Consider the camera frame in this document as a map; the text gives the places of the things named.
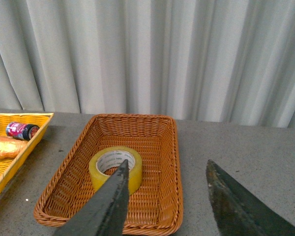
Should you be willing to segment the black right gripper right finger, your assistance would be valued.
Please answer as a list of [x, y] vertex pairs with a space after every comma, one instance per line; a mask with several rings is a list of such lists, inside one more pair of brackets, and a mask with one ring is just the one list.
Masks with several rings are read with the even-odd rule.
[[222, 236], [295, 236], [295, 226], [261, 202], [214, 161], [206, 166], [209, 200]]

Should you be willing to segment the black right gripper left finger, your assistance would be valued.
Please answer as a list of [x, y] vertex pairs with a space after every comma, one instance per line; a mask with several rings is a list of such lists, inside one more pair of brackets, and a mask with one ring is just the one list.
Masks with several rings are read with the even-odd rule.
[[55, 236], [121, 236], [129, 202], [129, 169], [124, 160], [91, 199]]

